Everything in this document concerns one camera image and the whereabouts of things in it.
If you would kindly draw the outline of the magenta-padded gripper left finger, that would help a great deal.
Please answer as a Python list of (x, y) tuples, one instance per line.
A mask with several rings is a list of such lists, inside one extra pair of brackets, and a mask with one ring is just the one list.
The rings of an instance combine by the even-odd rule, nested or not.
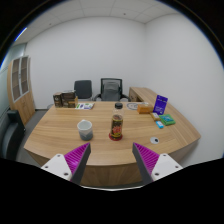
[(91, 146), (86, 143), (65, 155), (56, 154), (42, 166), (42, 169), (79, 185), (90, 153)]

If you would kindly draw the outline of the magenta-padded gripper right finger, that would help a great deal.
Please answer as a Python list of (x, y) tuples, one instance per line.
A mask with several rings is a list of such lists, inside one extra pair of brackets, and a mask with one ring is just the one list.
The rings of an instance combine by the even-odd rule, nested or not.
[(157, 154), (153, 150), (134, 143), (132, 147), (144, 185), (159, 180), (182, 169), (168, 154)]

